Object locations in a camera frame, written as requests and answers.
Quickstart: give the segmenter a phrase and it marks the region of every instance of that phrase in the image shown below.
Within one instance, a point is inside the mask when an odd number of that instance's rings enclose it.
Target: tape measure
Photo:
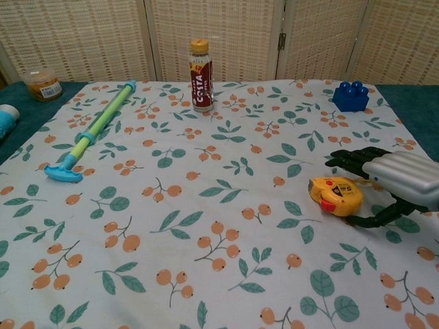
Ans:
[[[325,212],[346,217],[357,212],[363,203],[363,193],[345,177],[317,177],[309,180],[311,198]]]

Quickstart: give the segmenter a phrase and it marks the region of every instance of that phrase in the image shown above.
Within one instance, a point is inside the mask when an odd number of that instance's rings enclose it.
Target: teal table surface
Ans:
[[[23,82],[0,90],[0,104],[10,104],[21,114],[16,127],[0,141],[0,164],[52,118],[86,82],[62,82],[61,85],[63,95],[46,103],[32,99]],[[377,85],[377,88],[430,158],[439,162],[439,86]]]

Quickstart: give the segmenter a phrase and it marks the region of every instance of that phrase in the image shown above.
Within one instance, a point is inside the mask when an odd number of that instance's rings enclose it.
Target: orange lid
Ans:
[[[191,41],[193,53],[207,53],[209,51],[209,41],[207,39],[193,39]]]

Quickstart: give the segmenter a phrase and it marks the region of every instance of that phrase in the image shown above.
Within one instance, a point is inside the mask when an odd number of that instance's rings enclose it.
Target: tablecloth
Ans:
[[[338,82],[138,83],[74,168],[50,180],[122,83],[86,85],[0,166],[0,328],[424,328],[439,325],[438,220],[354,228],[322,213],[312,177],[343,175],[361,215],[392,203],[324,162],[337,149],[424,151],[369,87]]]

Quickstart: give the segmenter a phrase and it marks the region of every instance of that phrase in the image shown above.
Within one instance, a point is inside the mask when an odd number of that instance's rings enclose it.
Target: green water gun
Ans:
[[[46,175],[54,180],[60,180],[62,182],[80,182],[82,180],[82,174],[75,173],[71,169],[81,158],[85,149],[89,145],[93,145],[95,143],[96,137],[111,121],[113,114],[120,107],[123,101],[135,90],[136,82],[134,80],[127,82],[122,90],[120,90],[119,93],[106,106],[104,112],[99,116],[99,118],[90,124],[90,127],[87,129],[87,131],[80,135],[80,141],[64,158],[62,164],[59,167],[46,166],[44,168]]]

